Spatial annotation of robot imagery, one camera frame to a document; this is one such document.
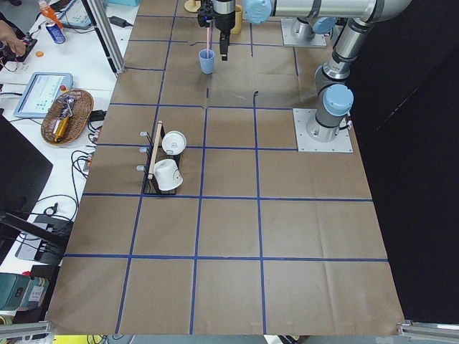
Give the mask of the person's hand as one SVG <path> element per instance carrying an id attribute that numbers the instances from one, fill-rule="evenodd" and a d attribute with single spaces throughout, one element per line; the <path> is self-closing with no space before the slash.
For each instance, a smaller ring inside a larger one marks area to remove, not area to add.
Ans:
<path id="1" fill-rule="evenodd" d="M 26 52 L 26 47 L 14 30 L 3 20 L 0 21 L 1 41 L 5 43 L 17 57 L 22 57 Z"/>

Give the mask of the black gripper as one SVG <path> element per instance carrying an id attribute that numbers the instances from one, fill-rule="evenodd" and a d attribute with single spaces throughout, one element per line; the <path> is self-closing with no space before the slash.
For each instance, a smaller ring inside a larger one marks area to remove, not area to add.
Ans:
<path id="1" fill-rule="evenodd" d="M 235 26 L 235 0 L 214 0 L 215 26 L 220 30 L 219 53 L 222 61 L 227 61 L 230 45 L 230 31 Z"/>
<path id="2" fill-rule="evenodd" d="M 210 27 L 214 19 L 212 0 L 201 0 L 201 6 L 197 10 L 197 20 L 200 27 Z"/>

